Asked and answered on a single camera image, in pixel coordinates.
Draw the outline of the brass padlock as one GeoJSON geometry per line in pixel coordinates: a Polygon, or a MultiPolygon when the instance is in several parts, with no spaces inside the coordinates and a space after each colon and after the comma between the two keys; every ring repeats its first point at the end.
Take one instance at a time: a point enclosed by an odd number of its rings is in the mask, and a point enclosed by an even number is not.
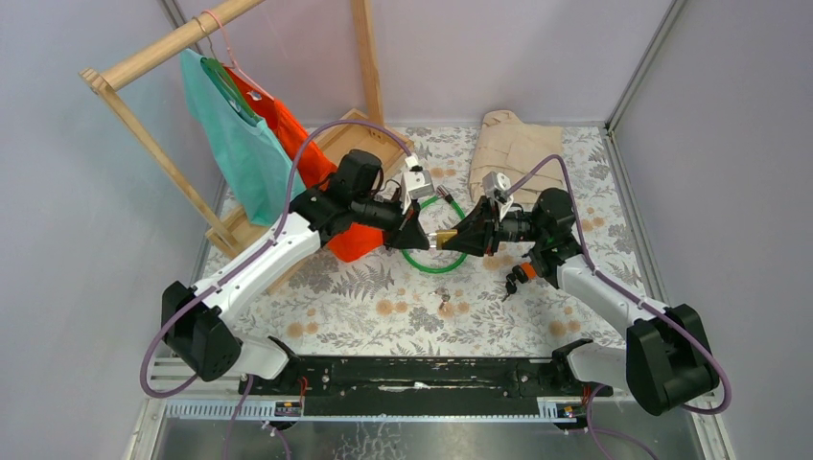
{"type": "Polygon", "coordinates": [[[428,234],[431,249],[442,249],[444,245],[457,235],[455,229],[442,229],[428,234]]]}

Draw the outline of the green cable lock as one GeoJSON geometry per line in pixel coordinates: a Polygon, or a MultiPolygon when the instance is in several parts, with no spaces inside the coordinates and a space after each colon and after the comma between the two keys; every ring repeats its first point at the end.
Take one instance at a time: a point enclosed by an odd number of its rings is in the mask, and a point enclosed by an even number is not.
{"type": "MultiPolygon", "coordinates": [[[[426,207],[430,206],[431,204],[433,204],[434,202],[436,202],[436,201],[438,201],[440,199],[445,200],[455,210],[455,212],[457,213],[457,215],[461,219],[466,217],[466,215],[464,214],[463,209],[461,208],[461,206],[457,203],[457,201],[454,199],[454,197],[449,192],[449,190],[447,188],[445,188],[444,186],[438,186],[436,188],[435,196],[433,196],[433,197],[429,198],[428,200],[424,201],[421,204],[421,208],[426,208],[426,207]]],[[[426,266],[426,265],[420,264],[419,262],[414,260],[411,257],[411,255],[408,253],[407,250],[402,250],[401,253],[402,253],[402,256],[405,258],[405,260],[413,268],[416,268],[417,270],[419,270],[419,271],[421,271],[423,273],[428,273],[428,274],[445,274],[445,273],[452,272],[455,269],[457,269],[459,266],[461,266],[466,261],[466,259],[468,257],[467,254],[461,253],[457,257],[457,259],[454,262],[452,262],[451,264],[448,264],[448,265],[442,266],[442,267],[432,267],[432,266],[426,266]]]]}

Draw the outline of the orange black key bunch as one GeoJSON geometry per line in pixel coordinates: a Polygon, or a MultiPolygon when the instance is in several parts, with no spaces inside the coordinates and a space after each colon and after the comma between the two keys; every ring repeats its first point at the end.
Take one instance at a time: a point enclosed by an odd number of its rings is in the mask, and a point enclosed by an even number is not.
{"type": "Polygon", "coordinates": [[[516,293],[518,285],[526,284],[537,277],[538,274],[531,263],[514,265],[511,271],[505,276],[505,294],[501,298],[501,302],[504,302],[511,295],[516,293]]]}

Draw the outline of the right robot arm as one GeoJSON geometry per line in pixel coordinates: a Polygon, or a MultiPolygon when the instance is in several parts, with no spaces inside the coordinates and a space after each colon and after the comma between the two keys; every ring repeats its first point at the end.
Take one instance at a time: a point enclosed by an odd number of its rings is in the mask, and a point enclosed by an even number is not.
{"type": "Polygon", "coordinates": [[[629,392],[649,414],[661,415],[716,389],[722,379],[712,362],[698,312],[637,296],[601,271],[573,235],[578,221],[569,194],[543,191],[531,211],[502,213],[486,196],[455,227],[438,233],[443,250],[492,256],[503,242],[528,242],[529,262],[506,277],[506,289],[542,278],[598,313],[625,339],[623,349],[590,340],[555,352],[562,361],[549,370],[552,386],[572,395],[587,382],[629,392]]]}

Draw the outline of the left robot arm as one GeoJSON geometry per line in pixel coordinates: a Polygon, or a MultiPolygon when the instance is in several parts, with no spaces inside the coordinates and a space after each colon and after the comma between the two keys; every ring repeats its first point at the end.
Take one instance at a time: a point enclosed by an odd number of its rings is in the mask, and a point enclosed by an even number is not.
{"type": "Polygon", "coordinates": [[[162,294],[162,340],[203,381],[235,369],[260,377],[276,394],[297,381],[290,353],[274,339],[238,336],[232,329],[244,308],[298,263],[357,223],[377,228],[393,249],[427,249],[420,199],[432,196],[430,172],[409,156],[390,199],[375,155],[353,149],[323,182],[297,195],[268,231],[221,271],[192,287],[170,284],[162,294]]]}

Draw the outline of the orange garment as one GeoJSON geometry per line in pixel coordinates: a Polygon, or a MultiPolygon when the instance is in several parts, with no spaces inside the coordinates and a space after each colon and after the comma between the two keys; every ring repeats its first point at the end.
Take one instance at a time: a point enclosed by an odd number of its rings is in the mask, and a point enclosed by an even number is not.
{"type": "MultiPolygon", "coordinates": [[[[279,100],[264,95],[233,70],[226,72],[244,94],[250,108],[263,117],[290,159],[309,136],[308,132],[279,100]]],[[[337,171],[320,147],[311,142],[305,149],[297,170],[306,187],[316,185],[330,173],[337,171]]],[[[383,232],[379,229],[353,223],[351,227],[327,243],[333,254],[343,262],[353,262],[383,245],[383,232]]]]}

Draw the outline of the floral table mat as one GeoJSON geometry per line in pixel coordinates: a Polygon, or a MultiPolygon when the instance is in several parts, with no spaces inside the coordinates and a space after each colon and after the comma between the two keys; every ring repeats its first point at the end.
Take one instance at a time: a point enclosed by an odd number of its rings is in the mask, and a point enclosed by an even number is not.
{"type": "MultiPolygon", "coordinates": [[[[433,182],[464,211],[478,127],[396,128],[414,143],[433,182]]],[[[592,259],[643,291],[631,231],[596,126],[563,128],[563,157],[592,259]]],[[[622,334],[586,304],[544,280],[520,285],[501,302],[504,276],[524,261],[526,245],[500,245],[452,272],[428,274],[397,251],[376,249],[351,263],[320,250],[271,293],[243,310],[238,334],[282,339],[300,355],[541,357],[579,338],[623,348],[622,334]],[[444,287],[450,310],[430,293],[444,287]]]]}

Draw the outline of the folded beige garment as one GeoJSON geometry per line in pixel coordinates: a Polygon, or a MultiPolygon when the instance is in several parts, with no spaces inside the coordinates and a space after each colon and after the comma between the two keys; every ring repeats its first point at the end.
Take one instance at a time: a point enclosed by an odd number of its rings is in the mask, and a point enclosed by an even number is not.
{"type": "Polygon", "coordinates": [[[471,162],[471,199],[478,201],[483,195],[482,179],[487,173],[504,173],[515,183],[551,154],[564,154],[560,126],[526,124],[507,109],[486,113],[471,162]]]}

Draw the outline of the teal t-shirt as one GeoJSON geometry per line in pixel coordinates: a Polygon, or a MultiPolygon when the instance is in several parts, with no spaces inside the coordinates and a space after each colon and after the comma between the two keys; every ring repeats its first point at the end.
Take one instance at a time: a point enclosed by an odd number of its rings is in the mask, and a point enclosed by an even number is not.
{"type": "Polygon", "coordinates": [[[187,108],[202,126],[210,149],[249,221],[269,226],[281,215],[292,162],[264,119],[251,124],[203,70],[203,56],[179,55],[187,108]]]}

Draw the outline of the green hanger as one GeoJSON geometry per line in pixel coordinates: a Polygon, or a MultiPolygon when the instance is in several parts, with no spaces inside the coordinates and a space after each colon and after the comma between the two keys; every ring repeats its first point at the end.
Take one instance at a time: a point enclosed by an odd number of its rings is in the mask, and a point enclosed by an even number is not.
{"type": "Polygon", "coordinates": [[[202,57],[200,67],[240,118],[252,127],[257,126],[260,117],[250,108],[225,67],[210,57],[202,57]]]}

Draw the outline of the pink hanger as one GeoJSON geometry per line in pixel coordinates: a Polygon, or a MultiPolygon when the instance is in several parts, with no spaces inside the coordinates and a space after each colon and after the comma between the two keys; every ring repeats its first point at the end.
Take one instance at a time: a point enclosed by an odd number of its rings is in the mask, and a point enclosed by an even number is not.
{"type": "Polygon", "coordinates": [[[231,47],[231,41],[230,41],[230,38],[229,38],[228,32],[227,32],[227,30],[225,29],[224,24],[223,24],[223,22],[222,22],[222,21],[219,19],[219,17],[218,17],[218,16],[217,16],[217,15],[216,15],[216,14],[215,14],[215,13],[214,13],[212,10],[209,10],[209,9],[207,9],[207,10],[203,10],[203,11],[202,11],[202,13],[205,13],[205,14],[208,14],[209,16],[211,16],[211,17],[212,17],[212,19],[213,19],[213,20],[216,22],[216,24],[219,26],[219,30],[220,30],[220,33],[221,33],[221,36],[222,36],[222,40],[223,40],[223,42],[224,42],[224,45],[225,45],[225,48],[226,48],[226,52],[227,52],[228,57],[229,57],[229,61],[230,61],[230,63],[231,63],[231,67],[234,69],[234,71],[235,71],[237,74],[239,74],[239,75],[240,75],[240,76],[241,76],[241,77],[242,77],[242,78],[243,78],[243,79],[244,79],[244,80],[245,80],[247,83],[249,83],[249,84],[250,84],[250,85],[251,85],[251,86],[252,86],[254,89],[258,90],[258,91],[259,91],[259,92],[260,92],[260,93],[261,93],[263,96],[265,96],[265,97],[267,97],[268,99],[270,99],[271,101],[275,102],[275,98],[274,98],[274,97],[273,97],[273,96],[272,96],[272,95],[271,95],[269,92],[267,92],[267,91],[265,90],[265,88],[264,88],[262,85],[260,85],[260,84],[259,84],[257,81],[255,81],[253,78],[251,78],[251,77],[250,77],[250,76],[249,76],[249,75],[246,73],[246,71],[245,71],[245,70],[244,70],[244,69],[241,67],[240,63],[238,62],[238,60],[237,60],[237,58],[236,58],[236,56],[234,55],[234,52],[233,52],[233,50],[232,50],[232,47],[231,47]]]}

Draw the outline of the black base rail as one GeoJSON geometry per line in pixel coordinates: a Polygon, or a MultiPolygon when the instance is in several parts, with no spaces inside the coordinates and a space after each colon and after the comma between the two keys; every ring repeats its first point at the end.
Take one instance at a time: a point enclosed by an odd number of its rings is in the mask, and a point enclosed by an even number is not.
{"type": "Polygon", "coordinates": [[[275,379],[244,380],[258,397],[290,397],[307,417],[580,418],[593,390],[559,358],[302,356],[275,379]]]}

